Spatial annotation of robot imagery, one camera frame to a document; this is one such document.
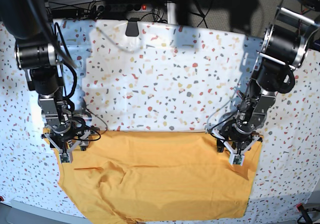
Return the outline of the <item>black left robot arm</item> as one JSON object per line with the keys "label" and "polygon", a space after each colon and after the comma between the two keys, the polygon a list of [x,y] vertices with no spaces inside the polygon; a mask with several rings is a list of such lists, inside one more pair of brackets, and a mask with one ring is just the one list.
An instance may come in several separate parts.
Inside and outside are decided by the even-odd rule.
{"label": "black left robot arm", "polygon": [[289,93],[296,85],[295,72],[302,67],[316,33],[320,0],[281,0],[273,21],[264,32],[254,68],[240,103],[225,119],[208,128],[218,153],[228,151],[243,157],[256,141],[269,119],[279,94]]}

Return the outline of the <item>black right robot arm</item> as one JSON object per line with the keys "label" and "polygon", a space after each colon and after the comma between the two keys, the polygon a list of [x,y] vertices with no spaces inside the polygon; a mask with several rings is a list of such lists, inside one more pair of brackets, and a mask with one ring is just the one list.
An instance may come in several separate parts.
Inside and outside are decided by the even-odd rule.
{"label": "black right robot arm", "polygon": [[47,128],[42,138],[70,162],[73,150],[86,151],[101,134],[74,113],[76,65],[59,25],[50,17],[48,0],[0,0],[0,18],[15,38],[17,67],[24,71],[28,89],[38,95]]}

